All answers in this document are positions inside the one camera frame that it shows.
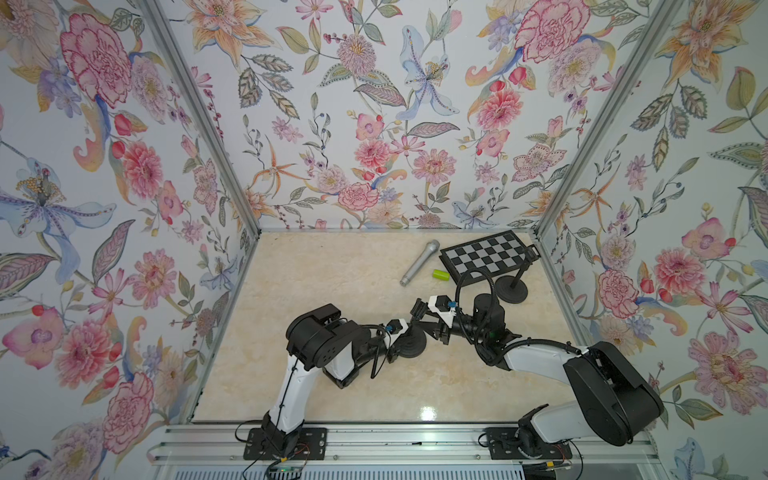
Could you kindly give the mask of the black stand pole with clip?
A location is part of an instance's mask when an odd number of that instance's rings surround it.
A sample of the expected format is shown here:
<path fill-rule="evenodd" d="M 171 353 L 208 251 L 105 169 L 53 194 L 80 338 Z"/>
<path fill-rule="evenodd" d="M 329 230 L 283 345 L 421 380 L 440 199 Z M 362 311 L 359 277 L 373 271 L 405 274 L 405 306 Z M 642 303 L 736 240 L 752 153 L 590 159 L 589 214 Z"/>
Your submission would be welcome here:
<path fill-rule="evenodd" d="M 541 254 L 534 244 L 524 247 L 523 253 L 521 254 L 521 260 L 518 262 L 518 269 L 516 270 L 516 274 L 513 277 L 513 288 L 517 287 L 517 285 L 522 281 L 522 276 L 524 273 L 540 258 Z"/>

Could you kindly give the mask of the black round stand base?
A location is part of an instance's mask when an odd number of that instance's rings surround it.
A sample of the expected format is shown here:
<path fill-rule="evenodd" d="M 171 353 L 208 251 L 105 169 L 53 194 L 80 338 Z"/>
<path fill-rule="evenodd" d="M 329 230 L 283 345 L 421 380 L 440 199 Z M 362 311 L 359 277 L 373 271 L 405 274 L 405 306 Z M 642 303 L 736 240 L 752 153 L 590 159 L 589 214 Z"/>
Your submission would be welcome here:
<path fill-rule="evenodd" d="M 500 276 L 495 280 L 495 293 L 500 301 L 520 304 L 528 297 L 528 288 L 521 279 L 512 276 Z"/>

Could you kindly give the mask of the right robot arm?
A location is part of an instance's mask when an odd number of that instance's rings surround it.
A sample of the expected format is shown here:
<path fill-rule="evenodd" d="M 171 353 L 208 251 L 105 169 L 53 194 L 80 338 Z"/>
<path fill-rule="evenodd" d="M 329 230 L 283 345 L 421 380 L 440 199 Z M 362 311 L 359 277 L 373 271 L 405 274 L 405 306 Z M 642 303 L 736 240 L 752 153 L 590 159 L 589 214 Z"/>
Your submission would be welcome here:
<path fill-rule="evenodd" d="M 464 309 L 462 288 L 473 275 L 460 277 L 453 296 L 416 300 L 410 324 L 443 344 L 454 336 L 465 339 L 488 367 L 535 374 L 571 388 L 573 401 L 541 405 L 517 421 L 512 443 L 521 455 L 540 458 L 550 447 L 590 436 L 617 447 L 628 445 L 662 415 L 659 394 L 615 345 L 600 341 L 574 346 L 509 330 L 504 306 L 526 299 L 521 280 L 491 280 L 489 293 L 477 295 L 471 309 Z"/>

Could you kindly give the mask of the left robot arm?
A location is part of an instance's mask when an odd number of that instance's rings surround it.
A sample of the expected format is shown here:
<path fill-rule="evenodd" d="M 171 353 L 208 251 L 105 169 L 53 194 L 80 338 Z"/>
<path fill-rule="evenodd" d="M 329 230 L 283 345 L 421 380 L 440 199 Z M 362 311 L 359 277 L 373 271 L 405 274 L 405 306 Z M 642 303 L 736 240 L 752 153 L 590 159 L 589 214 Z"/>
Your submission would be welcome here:
<path fill-rule="evenodd" d="M 413 359 L 426 349 L 426 334 L 404 319 L 359 324 L 325 304 L 297 317 L 286 330 L 288 361 L 277 400 L 265 413 L 261 431 L 282 456 L 294 450 L 306 419 L 309 396 L 323 374 L 338 388 L 348 387 L 365 366 L 376 378 L 385 364 Z"/>

